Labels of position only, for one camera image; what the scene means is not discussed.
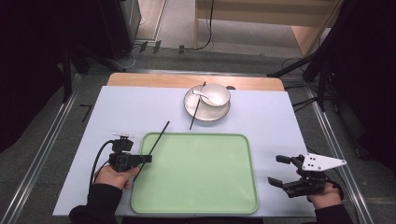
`person's hand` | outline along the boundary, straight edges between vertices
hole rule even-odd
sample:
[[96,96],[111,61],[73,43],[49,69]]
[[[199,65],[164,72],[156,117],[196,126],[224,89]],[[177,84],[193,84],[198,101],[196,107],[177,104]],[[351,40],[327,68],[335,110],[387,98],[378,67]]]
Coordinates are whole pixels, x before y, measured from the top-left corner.
[[118,173],[110,165],[104,166],[98,176],[95,184],[108,184],[119,189],[128,189],[131,187],[130,178],[137,175],[139,168],[135,167],[125,172]]
[[323,192],[309,195],[308,198],[315,209],[341,204],[340,192],[338,189],[333,188],[331,183],[326,183]]

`green tray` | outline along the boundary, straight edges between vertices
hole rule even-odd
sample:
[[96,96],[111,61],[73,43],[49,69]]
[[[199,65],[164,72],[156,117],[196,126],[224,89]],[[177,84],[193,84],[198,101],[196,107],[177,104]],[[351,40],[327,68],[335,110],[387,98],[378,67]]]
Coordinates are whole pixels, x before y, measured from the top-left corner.
[[[159,133],[140,149],[149,154]],[[136,213],[250,214],[258,198],[248,140],[242,134],[164,133],[134,182]]]

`black cable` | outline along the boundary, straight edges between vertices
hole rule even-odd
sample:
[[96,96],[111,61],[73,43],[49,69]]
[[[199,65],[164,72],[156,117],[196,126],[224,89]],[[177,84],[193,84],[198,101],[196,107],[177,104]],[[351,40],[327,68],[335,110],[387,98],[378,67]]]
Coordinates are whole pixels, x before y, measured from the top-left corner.
[[310,105],[310,104],[312,104],[312,103],[314,103],[314,102],[315,102],[315,101],[306,103],[305,105],[301,106],[300,108],[294,110],[294,113],[296,113],[296,112],[298,112],[298,111],[304,109],[306,106],[308,106],[308,105]]
[[[308,86],[308,88],[311,91],[313,91],[316,95],[318,95],[318,91],[314,89],[314,88],[318,88],[317,86]],[[323,99],[324,100],[330,100],[330,101],[334,102],[334,100],[335,100],[335,96],[334,96],[335,95],[335,91],[329,92],[328,89],[326,89],[326,92],[329,93],[329,95],[323,96]]]
[[283,61],[282,64],[280,65],[281,69],[284,69],[284,68],[285,68],[285,62],[287,62],[287,61],[289,61],[289,60],[291,60],[291,59],[300,59],[300,60],[301,60],[302,58],[293,57],[293,58],[288,58],[288,59],[286,59],[286,60]]
[[317,99],[318,99],[318,97],[312,97],[312,98],[309,98],[309,99],[307,99],[307,100],[301,101],[301,102],[299,102],[299,103],[292,104],[292,106],[295,107],[295,106],[297,106],[297,105],[302,105],[302,104],[304,104],[304,103],[306,103],[306,102],[312,103],[311,101],[316,101]]
[[90,187],[88,188],[88,194],[90,194],[90,191],[91,191],[91,185],[92,185],[92,181],[93,181],[93,176],[94,176],[94,174],[95,174],[96,164],[98,163],[100,154],[102,154],[103,149],[104,149],[104,148],[107,146],[107,144],[109,144],[109,143],[111,143],[111,144],[114,143],[114,140],[109,140],[109,141],[105,142],[105,143],[101,146],[101,148],[99,149],[98,154],[96,155],[96,159],[95,159],[95,162],[93,163],[93,167],[92,167],[92,171],[91,171]]
[[213,5],[215,4],[215,0],[212,0],[212,7],[210,8],[210,18],[209,18],[209,39],[207,40],[206,44],[198,49],[193,49],[193,50],[200,50],[206,48],[206,46],[210,43],[212,40],[212,18],[213,18]]
[[289,89],[293,89],[293,88],[301,88],[301,87],[306,87],[305,84],[296,84],[296,85],[292,85],[292,86],[287,86],[285,87],[285,90],[289,90]]
[[93,179],[91,185],[92,185],[93,183],[95,183],[96,178],[98,177],[100,171],[102,170],[102,168],[103,168],[107,163],[108,163],[108,161],[105,161],[105,163],[103,163],[103,165],[102,165],[102,166],[99,168],[99,170],[96,172],[96,175],[95,175],[95,177],[94,177],[94,179]]

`white plate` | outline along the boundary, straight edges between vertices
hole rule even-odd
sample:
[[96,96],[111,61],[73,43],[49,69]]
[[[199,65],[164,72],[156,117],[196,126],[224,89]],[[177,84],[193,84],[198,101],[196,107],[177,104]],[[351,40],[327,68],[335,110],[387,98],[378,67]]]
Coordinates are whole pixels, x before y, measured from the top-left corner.
[[[191,88],[184,96],[184,107],[191,116],[194,116],[198,101],[201,98],[199,95],[193,94],[192,91],[200,91],[202,86],[203,85],[199,85]],[[222,106],[212,106],[212,105],[207,105],[205,102],[201,100],[195,118],[203,121],[213,121],[213,120],[221,119],[228,113],[230,107],[231,107],[230,101]]]

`chopsticks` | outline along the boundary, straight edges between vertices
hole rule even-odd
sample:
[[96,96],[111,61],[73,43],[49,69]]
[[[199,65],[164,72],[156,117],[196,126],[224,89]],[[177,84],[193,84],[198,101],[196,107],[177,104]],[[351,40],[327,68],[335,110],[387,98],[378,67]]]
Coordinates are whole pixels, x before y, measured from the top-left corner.
[[194,116],[192,116],[192,121],[191,121],[191,125],[190,125],[190,130],[191,130],[192,124],[193,124],[194,121],[195,121],[195,115],[197,114],[198,106],[199,106],[199,103],[200,103],[200,102],[201,102],[201,97],[198,98],[197,107],[195,107]]
[[[166,128],[168,127],[168,124],[170,123],[170,121],[168,120],[168,122],[166,122],[165,127],[163,128],[163,131],[160,133],[160,136],[158,136],[157,141],[155,141],[154,146],[152,146],[151,151],[149,152],[149,155],[151,155],[152,151],[154,150],[155,146],[157,146],[158,141],[160,141],[160,138],[163,136],[163,133],[165,132]],[[139,176],[140,172],[142,171],[143,167],[145,166],[145,162],[143,162],[142,166],[140,167],[139,172],[137,173],[137,175],[134,177],[134,182],[136,181],[137,177]]]

